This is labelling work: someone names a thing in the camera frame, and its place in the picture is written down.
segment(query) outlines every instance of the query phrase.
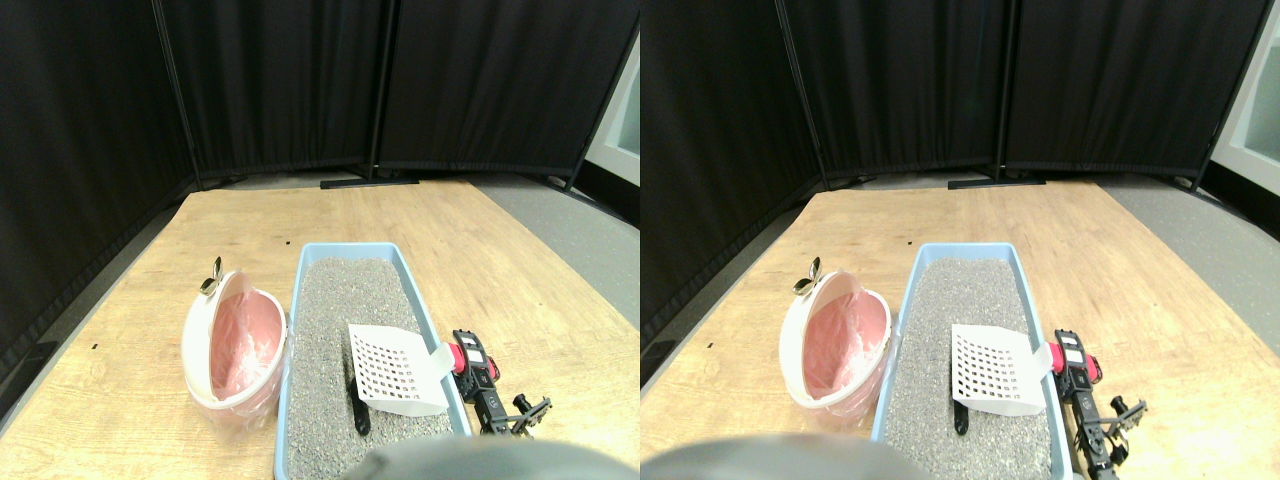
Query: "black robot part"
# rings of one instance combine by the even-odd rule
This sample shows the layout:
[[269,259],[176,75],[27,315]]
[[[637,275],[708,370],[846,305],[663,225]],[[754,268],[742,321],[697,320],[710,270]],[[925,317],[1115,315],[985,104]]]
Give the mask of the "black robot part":
[[480,338],[467,330],[453,330],[453,338],[458,342],[465,357],[465,367],[461,372],[453,374],[453,381],[458,385],[458,393],[467,403],[475,404],[476,416],[480,419],[480,433],[492,435],[532,436],[529,428],[538,425],[547,411],[552,407],[549,398],[543,398],[538,404],[530,404],[525,394],[516,396],[512,403],[520,415],[507,415],[502,406],[498,390],[494,388],[497,380],[497,365],[492,362],[484,351]]
[[[1115,410],[1116,417],[1102,417],[1093,401],[1093,383],[1089,381],[1085,364],[1088,355],[1084,352],[1080,337],[1069,330],[1055,330],[1053,335],[1057,337],[1057,343],[1062,348],[1065,364],[1062,371],[1053,375],[1053,380],[1062,406],[1070,404],[1075,417],[1075,448],[1084,452],[1089,477],[1093,480],[1117,479],[1115,467],[1129,458],[1129,438],[1125,430],[1138,426],[1147,410],[1147,402],[1139,401],[1137,406],[1129,408],[1124,398],[1117,396],[1111,399],[1111,408]],[[1105,425],[1110,425],[1110,428],[1103,429]]]

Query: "blue litter box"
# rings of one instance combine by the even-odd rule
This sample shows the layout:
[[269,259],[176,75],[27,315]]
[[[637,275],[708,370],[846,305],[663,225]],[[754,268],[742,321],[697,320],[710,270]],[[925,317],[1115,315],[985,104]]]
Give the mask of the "blue litter box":
[[[404,296],[408,297],[410,306],[413,307],[413,316],[417,317],[417,328],[421,330],[422,340],[426,342],[426,348],[434,352],[435,348],[443,344],[440,335],[435,333],[435,325],[431,324],[431,315],[426,312],[426,305],[422,303],[422,296],[417,292],[417,284],[413,283],[413,275],[408,273],[408,266],[404,265],[404,256],[401,255],[399,247],[394,243],[307,243],[303,246],[302,255],[298,257],[298,275],[293,279],[289,332],[293,332],[293,326],[298,321],[300,294],[302,293],[302,279],[307,273],[307,268],[316,260],[326,257],[348,260],[383,259],[390,261],[396,266],[396,271],[399,273],[401,287],[404,288]],[[280,480],[289,477],[287,457],[289,454],[291,358],[293,358],[293,342],[289,342],[284,355],[284,381],[280,388],[279,419],[275,425],[275,477]],[[453,384],[453,376],[448,375],[442,379],[440,387],[444,388],[445,398],[449,401],[449,425],[453,428],[453,434],[471,435],[471,422],[467,421],[462,397],[458,394],[458,387]]]
[[[906,280],[906,294],[902,297],[902,307],[897,312],[897,325],[893,326],[893,337],[890,339],[890,357],[884,370],[884,383],[881,385],[879,403],[876,406],[876,424],[872,426],[872,442],[884,443],[884,416],[888,413],[888,403],[893,393],[893,378],[897,374],[897,349],[902,344],[902,334],[906,332],[908,320],[911,319],[911,301],[915,293],[915,282],[924,274],[924,268],[931,262],[943,257],[956,257],[966,260],[1000,259],[1009,262],[1014,270],[1014,283],[1018,284],[1018,296],[1023,300],[1023,312],[1027,317],[1027,333],[1032,342],[1032,349],[1039,348],[1044,343],[1044,333],[1041,330],[1039,319],[1036,316],[1036,302],[1032,301],[1030,287],[1027,285],[1027,274],[1023,273],[1023,264],[1018,260],[1018,250],[1010,243],[925,243],[915,255],[915,266],[911,268],[911,278]],[[1044,417],[1048,420],[1050,435],[1050,465],[1053,479],[1068,480],[1071,477],[1071,458],[1068,452],[1066,429],[1062,426],[1062,406],[1057,401],[1057,388],[1053,387],[1053,375],[1044,375],[1041,379],[1041,389],[1044,392]]]

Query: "white litter scoop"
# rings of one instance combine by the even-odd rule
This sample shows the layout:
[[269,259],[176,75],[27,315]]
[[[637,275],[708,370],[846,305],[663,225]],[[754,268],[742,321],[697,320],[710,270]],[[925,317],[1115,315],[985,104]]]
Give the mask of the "white litter scoop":
[[1053,362],[1046,347],[1032,353],[1025,334],[1000,326],[951,325],[951,398],[1005,416],[1044,411],[1039,381]]
[[360,399],[370,407],[411,417],[449,408],[440,380],[453,370],[445,344],[428,353],[422,335],[394,326],[347,325]]

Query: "wooden table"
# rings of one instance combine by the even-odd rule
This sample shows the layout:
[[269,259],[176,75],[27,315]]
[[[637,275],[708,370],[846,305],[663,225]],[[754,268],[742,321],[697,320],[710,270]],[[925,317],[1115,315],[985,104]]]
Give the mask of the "wooden table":
[[303,244],[375,241],[399,246],[442,337],[485,342],[508,408],[552,398],[538,438],[639,462],[636,329],[479,189],[425,182],[188,197],[0,438],[0,477],[270,477],[274,421],[221,445],[187,396],[187,307],[215,256],[288,306]]
[[641,399],[641,458],[719,436],[820,430],[792,406],[778,369],[790,287],[820,256],[826,270],[854,271],[896,315],[927,242],[1012,243],[1044,334],[1074,330],[1102,364],[1094,397],[1147,399],[1119,470],[1125,480],[1280,475],[1280,360],[1087,182],[818,195]]

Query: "black curtain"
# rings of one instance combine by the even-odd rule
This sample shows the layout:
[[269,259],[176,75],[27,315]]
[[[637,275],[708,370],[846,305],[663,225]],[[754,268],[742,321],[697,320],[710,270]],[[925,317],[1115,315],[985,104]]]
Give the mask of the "black curtain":
[[406,1],[379,165],[572,175],[636,0]]
[[993,163],[1005,4],[786,1],[827,177]]
[[192,179],[151,4],[0,1],[0,378]]
[[1007,165],[1198,175],[1266,4],[1023,1]]
[[201,177],[367,163],[384,4],[165,1]]
[[771,0],[644,15],[641,348],[818,178]]

